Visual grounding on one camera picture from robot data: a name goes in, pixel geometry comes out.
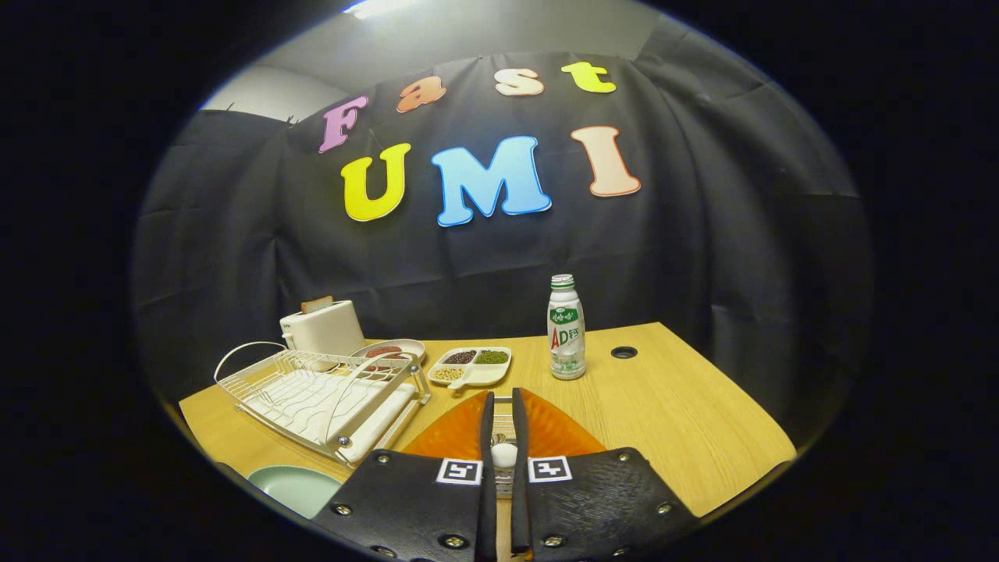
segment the bean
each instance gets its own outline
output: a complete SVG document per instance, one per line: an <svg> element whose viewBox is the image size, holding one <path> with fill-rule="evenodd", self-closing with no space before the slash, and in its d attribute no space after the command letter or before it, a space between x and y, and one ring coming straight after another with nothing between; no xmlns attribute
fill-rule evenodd
<svg viewBox="0 0 999 562"><path fill-rule="evenodd" d="M488 364L497 365L500 363L505 363L506 359L509 359L509 355L505 351L483 351L479 354L479 359L476 359L476 364Z"/></svg>
<svg viewBox="0 0 999 562"><path fill-rule="evenodd" d="M451 367L442 367L437 371L434 371L432 378L443 380L443 381L457 381L462 378L463 371L461 369L452 369Z"/></svg>
<svg viewBox="0 0 999 562"><path fill-rule="evenodd" d="M464 365L469 361L472 361L472 358L475 356L476 356L475 351L460 351L452 355L451 357L445 359L444 362L449 365Z"/></svg>

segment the bottle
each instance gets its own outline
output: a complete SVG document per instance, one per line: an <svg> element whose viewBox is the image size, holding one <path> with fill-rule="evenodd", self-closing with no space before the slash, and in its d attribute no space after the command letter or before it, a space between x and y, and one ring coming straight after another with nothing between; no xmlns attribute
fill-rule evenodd
<svg viewBox="0 0 999 562"><path fill-rule="evenodd" d="M551 374L561 380L581 377L586 372L586 330L582 319L582 303L575 293L575 281L569 274L551 277L547 322Z"/></svg>

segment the table surface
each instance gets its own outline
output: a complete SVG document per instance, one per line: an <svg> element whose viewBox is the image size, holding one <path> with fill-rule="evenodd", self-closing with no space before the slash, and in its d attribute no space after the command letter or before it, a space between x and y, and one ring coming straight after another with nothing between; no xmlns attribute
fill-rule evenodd
<svg viewBox="0 0 999 562"><path fill-rule="evenodd" d="M484 340L426 340L429 369L456 347L503 346L509 370L484 388L449 390L431 383L432 398L400 433L402 449L461 400L492 390L509 396L525 388L579 422L607 449L634 447L690 511L704 516L795 456L790 439L735 383L659 323L586 332L586 373L572 381L551 376L544 336ZM374 343L380 340L369 340ZM610 355L617 346L638 353ZM218 385L180 403L191 432L213 460L243 476L272 465L296 465L345 481L351 469L237 411ZM508 500L499 501L500 559L508 549Z"/></svg>

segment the light green plate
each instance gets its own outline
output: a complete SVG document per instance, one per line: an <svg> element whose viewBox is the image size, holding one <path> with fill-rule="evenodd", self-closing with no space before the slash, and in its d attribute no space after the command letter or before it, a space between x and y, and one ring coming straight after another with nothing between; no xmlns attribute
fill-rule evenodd
<svg viewBox="0 0 999 562"><path fill-rule="evenodd" d="M341 486L338 480L301 466L264 467L247 480L306 519L316 517Z"/></svg>

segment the black curtain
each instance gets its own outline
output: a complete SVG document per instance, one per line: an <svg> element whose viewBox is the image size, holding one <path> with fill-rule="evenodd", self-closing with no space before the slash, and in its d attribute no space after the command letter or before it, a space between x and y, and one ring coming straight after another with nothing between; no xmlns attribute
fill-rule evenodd
<svg viewBox="0 0 999 562"><path fill-rule="evenodd" d="M607 69L578 88L564 65ZM530 68L544 92L505 97L494 73ZM440 100L399 113L427 76ZM280 341L305 300L355 301L368 337L541 334L555 273L572 273L587 329L661 321L804 444L863 354L871 257L862 206L812 119L752 66L663 18L631 61L508 53L453 61L366 91L343 145L320 154L324 111L294 127L201 112L167 154L139 222L134 267L143 362L171 400L211 384L229 349ZM642 187L598 198L575 129L611 126ZM551 208L442 227L431 157L465 147L485 166L527 135ZM341 169L399 143L406 194L388 216L348 217Z"/></svg>

